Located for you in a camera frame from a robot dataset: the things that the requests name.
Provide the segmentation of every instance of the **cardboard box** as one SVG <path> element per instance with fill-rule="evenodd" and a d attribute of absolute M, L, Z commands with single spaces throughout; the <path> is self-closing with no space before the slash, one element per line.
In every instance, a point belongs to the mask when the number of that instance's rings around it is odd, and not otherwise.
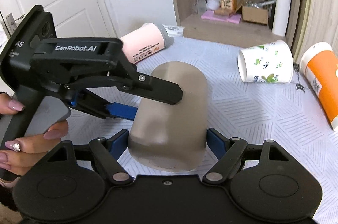
<path fill-rule="evenodd" d="M 221 8 L 235 10 L 237 7 L 237 0 L 221 0 Z"/>
<path fill-rule="evenodd" d="M 253 7 L 242 7 L 242 20 L 259 24 L 269 24 L 269 10 L 258 9 Z"/>

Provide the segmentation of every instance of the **door handle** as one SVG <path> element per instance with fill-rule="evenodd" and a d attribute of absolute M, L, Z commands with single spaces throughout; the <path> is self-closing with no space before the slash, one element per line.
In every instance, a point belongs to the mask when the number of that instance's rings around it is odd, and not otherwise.
<path fill-rule="evenodd" d="M 7 24 L 9 26 L 9 30 L 10 30 L 10 34 L 12 35 L 14 33 L 14 31 L 16 30 L 16 28 L 18 27 L 16 25 L 16 21 L 22 19 L 25 15 L 23 14 L 22 16 L 20 16 L 19 18 L 17 19 L 14 19 L 13 18 L 13 14 L 10 13 L 9 15 L 6 16 L 6 21 L 7 21 Z"/>

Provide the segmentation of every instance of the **white cap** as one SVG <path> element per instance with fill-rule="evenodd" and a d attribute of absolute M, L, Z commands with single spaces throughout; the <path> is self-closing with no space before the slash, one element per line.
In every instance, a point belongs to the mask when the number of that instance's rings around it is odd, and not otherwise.
<path fill-rule="evenodd" d="M 332 51 L 332 47 L 329 43 L 319 42 L 315 45 L 312 45 L 308 50 L 303 54 L 300 60 L 300 71 L 305 74 L 306 67 L 310 60 L 315 57 L 318 53 L 322 51 Z"/>

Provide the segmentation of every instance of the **fingernail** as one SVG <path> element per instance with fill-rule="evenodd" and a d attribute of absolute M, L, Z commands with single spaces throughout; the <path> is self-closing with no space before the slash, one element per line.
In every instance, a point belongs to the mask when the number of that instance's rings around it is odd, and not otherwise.
<path fill-rule="evenodd" d="M 9 101 L 8 107 L 12 110 L 22 111 L 25 108 L 25 105 L 17 100 L 12 99 L 11 101 Z"/>
<path fill-rule="evenodd" d="M 46 132 L 43 135 L 44 139 L 49 139 L 49 140 L 57 139 L 57 138 L 61 138 L 61 137 L 63 137 L 63 134 L 59 130 L 51 130 L 51 131 Z"/>
<path fill-rule="evenodd" d="M 14 145 L 14 144 L 19 144 L 19 147 L 21 146 L 21 144 L 20 144 L 19 141 L 13 141 L 13 140 L 11 140 L 11 141 L 5 142 L 5 146 L 6 146 L 7 148 L 9 148 L 10 150 L 13 150 L 13 151 L 14 151 L 14 149 L 13 149 L 13 145 Z"/>
<path fill-rule="evenodd" d="M 11 165 L 5 164 L 5 163 L 0 163 L 0 168 L 4 168 L 5 170 L 10 170 Z"/>
<path fill-rule="evenodd" d="M 0 153 L 0 162 L 7 162 L 7 154 L 6 153 Z"/>

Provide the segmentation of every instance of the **wooden box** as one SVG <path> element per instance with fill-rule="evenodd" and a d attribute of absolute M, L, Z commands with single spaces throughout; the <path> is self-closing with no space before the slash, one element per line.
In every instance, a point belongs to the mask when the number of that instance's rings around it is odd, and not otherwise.
<path fill-rule="evenodd" d="M 237 0 L 221 0 L 221 8 L 235 10 L 237 7 Z"/>

